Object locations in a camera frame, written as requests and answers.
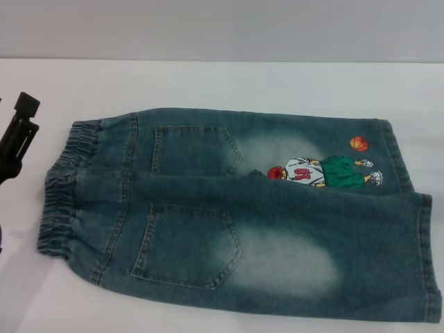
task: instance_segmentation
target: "white surface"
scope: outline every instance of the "white surface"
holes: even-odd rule
[[[253,316],[166,305],[86,283],[35,249],[46,171],[71,122],[156,107],[388,119],[417,191],[434,197],[432,252],[444,288],[444,65],[0,60],[0,133],[21,91],[40,131],[0,186],[0,332],[444,332],[444,325]]]
[[[443,0],[1,0],[0,57],[444,62]]]

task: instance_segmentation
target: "pocket stitching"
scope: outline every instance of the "pocket stitching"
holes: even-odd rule
[[[155,225],[157,223],[157,217],[158,213],[160,212],[179,212],[181,214],[195,214],[196,212],[199,212],[203,216],[220,216],[224,222],[227,224],[228,230],[230,231],[231,237],[234,241],[234,244],[236,246],[237,252],[234,254],[233,258],[227,263],[225,268],[216,276],[213,277],[211,280],[205,282],[205,283],[195,283],[195,282],[189,282],[184,280],[174,281],[173,279],[166,279],[163,277],[158,276],[150,276],[150,277],[144,277],[142,275],[142,266],[145,256],[149,253],[150,247],[151,247],[151,236],[154,232]],[[133,266],[133,269],[131,270],[131,276],[136,278],[141,278],[143,280],[148,281],[154,281],[154,282],[161,282],[166,284],[173,284],[183,287],[189,287],[189,288],[197,288],[197,289],[215,289],[218,285],[220,285],[226,278],[231,274],[231,272],[236,268],[237,264],[240,262],[241,258],[244,255],[244,251],[242,250],[241,244],[239,242],[239,238],[236,233],[236,228],[234,226],[234,223],[231,219],[229,212],[221,212],[218,210],[210,210],[210,209],[201,209],[201,208],[194,208],[194,207],[184,207],[179,205],[161,205],[161,204],[152,204],[150,213],[148,215],[147,220],[147,226],[145,230],[144,239],[142,241],[142,245],[139,250],[139,254],[137,256],[136,262]]]
[[[154,151],[153,151],[153,163],[151,164],[151,172],[154,174],[160,174],[160,154],[163,149],[163,135],[164,130],[180,130],[180,129],[187,129],[189,132],[193,132],[191,129],[197,129],[197,128],[206,128],[218,133],[221,133],[225,140],[227,140],[227,143],[230,145],[231,149],[234,152],[234,161],[231,164],[231,166],[228,167],[227,171],[223,172],[224,176],[230,176],[233,175],[241,163],[242,160],[242,154],[233,141],[230,132],[228,132],[228,129],[226,127],[222,126],[156,126],[155,127],[155,141],[154,141]]]

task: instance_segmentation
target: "cartoon print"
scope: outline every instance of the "cartoon print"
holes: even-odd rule
[[[368,160],[353,160],[346,156],[330,156],[323,161],[307,157],[289,160],[284,167],[274,166],[268,171],[272,179],[285,179],[316,187],[362,188],[367,182],[382,184],[381,171],[372,171],[367,176],[356,172],[355,167],[369,167]]]
[[[356,151],[366,151],[368,149],[368,141],[363,137],[354,137],[350,140],[350,145]]]

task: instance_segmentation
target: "denim pants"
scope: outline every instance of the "denim pants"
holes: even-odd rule
[[[73,124],[38,249],[149,300],[437,323],[431,208],[387,121],[156,109]]]

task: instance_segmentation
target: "basketball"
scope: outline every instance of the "basketball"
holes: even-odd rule
[[[363,137],[354,137],[350,140],[350,145],[356,151],[366,151],[368,149],[368,142]]]

